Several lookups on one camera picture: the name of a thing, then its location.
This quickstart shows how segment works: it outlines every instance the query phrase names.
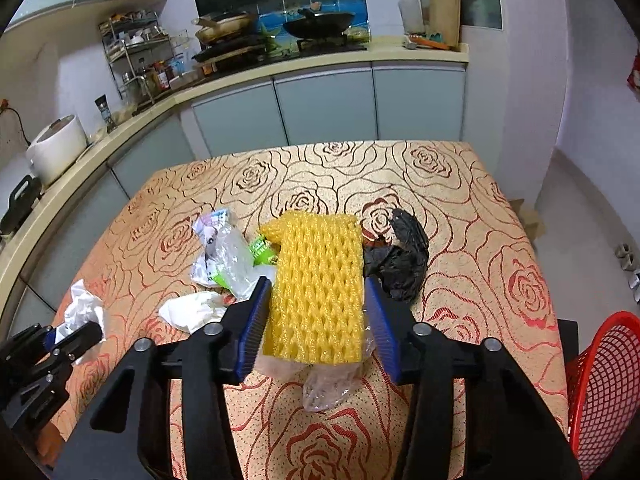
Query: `blue tile backsplash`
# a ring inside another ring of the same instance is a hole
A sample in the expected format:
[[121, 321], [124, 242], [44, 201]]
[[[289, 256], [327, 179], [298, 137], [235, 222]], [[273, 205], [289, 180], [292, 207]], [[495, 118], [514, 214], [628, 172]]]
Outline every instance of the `blue tile backsplash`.
[[369, 41], [369, 17], [366, 0], [263, 0], [255, 6], [245, 6], [242, 10], [256, 12], [258, 28], [268, 38], [270, 56], [286, 56], [298, 51], [298, 38], [287, 33], [282, 24], [302, 18], [300, 7], [320, 2], [321, 12], [353, 12], [355, 17], [345, 34], [351, 40]]

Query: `red plastic basket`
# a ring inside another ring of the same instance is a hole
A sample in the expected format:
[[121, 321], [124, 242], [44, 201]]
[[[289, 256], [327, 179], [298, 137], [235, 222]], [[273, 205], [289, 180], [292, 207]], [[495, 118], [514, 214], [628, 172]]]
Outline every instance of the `red plastic basket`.
[[569, 443], [588, 478], [606, 459], [640, 405], [640, 319], [617, 312], [566, 368]]

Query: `kitchen counter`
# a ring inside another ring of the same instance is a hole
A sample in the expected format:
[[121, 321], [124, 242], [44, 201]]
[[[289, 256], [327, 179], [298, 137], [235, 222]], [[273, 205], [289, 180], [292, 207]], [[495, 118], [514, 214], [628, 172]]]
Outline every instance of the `kitchen counter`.
[[66, 202], [73, 196], [76, 190], [79, 189], [82, 183], [87, 180], [101, 164], [105, 163], [109, 156], [153, 120], [169, 112], [174, 107], [205, 96], [210, 92], [251, 82], [252, 80], [297, 70], [308, 70], [345, 63], [376, 61], [468, 63], [468, 45], [461, 44], [460, 52], [407, 50], [402, 47], [402, 38], [380, 37], [375, 38], [367, 46], [367, 50], [285, 60], [224, 76], [211, 82], [202, 83], [194, 88], [176, 92], [111, 132], [106, 138], [92, 147], [89, 152], [82, 156], [63, 176], [46, 190], [26, 222], [0, 253], [0, 316], [2, 315], [4, 306], [22, 266], [44, 231], [64, 207]]

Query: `yellow foam net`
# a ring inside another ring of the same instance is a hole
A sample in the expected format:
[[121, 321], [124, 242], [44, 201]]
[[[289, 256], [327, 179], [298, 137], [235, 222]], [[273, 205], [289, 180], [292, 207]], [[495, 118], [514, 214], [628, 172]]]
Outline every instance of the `yellow foam net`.
[[356, 217], [287, 211], [260, 231], [280, 244], [262, 352], [308, 364], [360, 362], [364, 285]]

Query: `metal screw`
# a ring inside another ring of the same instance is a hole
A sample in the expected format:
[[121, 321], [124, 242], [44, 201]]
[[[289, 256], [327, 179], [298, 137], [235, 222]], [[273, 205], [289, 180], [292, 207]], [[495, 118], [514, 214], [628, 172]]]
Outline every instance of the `metal screw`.
[[485, 340], [484, 347], [489, 352], [497, 352], [498, 350], [502, 349], [502, 343], [498, 341], [495, 337], [490, 337]]
[[209, 323], [204, 326], [204, 333], [207, 335], [218, 335], [222, 332], [222, 325], [220, 323]]
[[144, 352], [151, 348], [151, 339], [148, 337], [143, 337], [142, 339], [138, 339], [135, 343], [133, 343], [133, 348], [136, 349], [136, 352]]
[[416, 323], [414, 325], [414, 333], [416, 335], [429, 335], [431, 333], [431, 325], [427, 323]]

